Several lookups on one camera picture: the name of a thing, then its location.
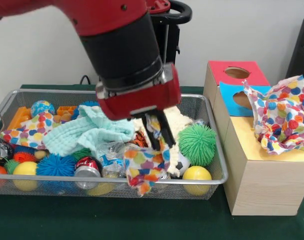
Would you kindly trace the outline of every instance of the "mint green towel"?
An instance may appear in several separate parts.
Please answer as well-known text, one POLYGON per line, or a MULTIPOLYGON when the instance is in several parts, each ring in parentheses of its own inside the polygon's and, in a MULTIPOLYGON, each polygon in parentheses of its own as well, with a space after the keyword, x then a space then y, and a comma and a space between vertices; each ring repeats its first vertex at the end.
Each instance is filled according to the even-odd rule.
POLYGON ((62 157, 83 148, 88 148, 99 158, 102 153, 99 145, 115 141, 128 142, 134 136, 134 125, 131 121, 111 121, 99 106, 80 106, 80 115, 54 128, 44 138, 43 143, 50 153, 62 157))

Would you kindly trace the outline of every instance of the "black handle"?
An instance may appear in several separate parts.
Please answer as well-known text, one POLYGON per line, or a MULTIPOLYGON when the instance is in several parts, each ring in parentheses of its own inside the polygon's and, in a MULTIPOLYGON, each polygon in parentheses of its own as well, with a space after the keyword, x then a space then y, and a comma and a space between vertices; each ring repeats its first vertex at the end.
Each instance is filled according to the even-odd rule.
POLYGON ((180 13, 158 13, 158 14, 151 14, 151 18, 153 23, 162 24, 162 25, 178 25, 178 24, 185 24, 192 19, 192 9, 180 2, 170 0, 171 2, 171 9, 176 10, 180 13))

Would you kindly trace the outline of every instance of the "bolt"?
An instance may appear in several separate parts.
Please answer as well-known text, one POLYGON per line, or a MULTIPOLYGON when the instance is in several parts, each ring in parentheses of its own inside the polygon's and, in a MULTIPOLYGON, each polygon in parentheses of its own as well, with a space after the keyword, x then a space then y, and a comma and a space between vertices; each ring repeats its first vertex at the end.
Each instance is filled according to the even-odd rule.
POLYGON ((121 10, 122 11, 126 11, 127 10, 127 6, 124 4, 124 5, 121 5, 121 10))

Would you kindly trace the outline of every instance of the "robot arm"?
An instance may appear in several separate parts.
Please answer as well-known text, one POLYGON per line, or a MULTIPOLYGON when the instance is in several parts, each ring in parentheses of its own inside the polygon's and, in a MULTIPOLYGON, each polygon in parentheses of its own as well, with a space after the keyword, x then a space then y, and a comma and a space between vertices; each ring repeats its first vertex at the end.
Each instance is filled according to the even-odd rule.
POLYGON ((172 147, 163 110, 180 101, 178 76, 162 63, 146 0, 0 0, 0 19, 50 5, 70 19, 100 76, 97 98, 106 116, 144 121, 153 113, 172 147))

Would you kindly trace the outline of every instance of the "red soda can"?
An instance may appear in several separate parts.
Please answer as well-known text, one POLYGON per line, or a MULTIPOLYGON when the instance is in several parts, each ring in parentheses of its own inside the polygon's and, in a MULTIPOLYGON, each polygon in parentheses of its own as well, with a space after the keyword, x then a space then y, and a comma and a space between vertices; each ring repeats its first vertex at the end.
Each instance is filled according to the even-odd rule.
MULTIPOLYGON (((80 159, 75 165, 75 177, 81 178, 100 178, 102 173, 102 164, 92 156, 86 156, 80 159)), ((84 190, 92 189, 97 186, 97 182, 77 182, 76 185, 84 190)))

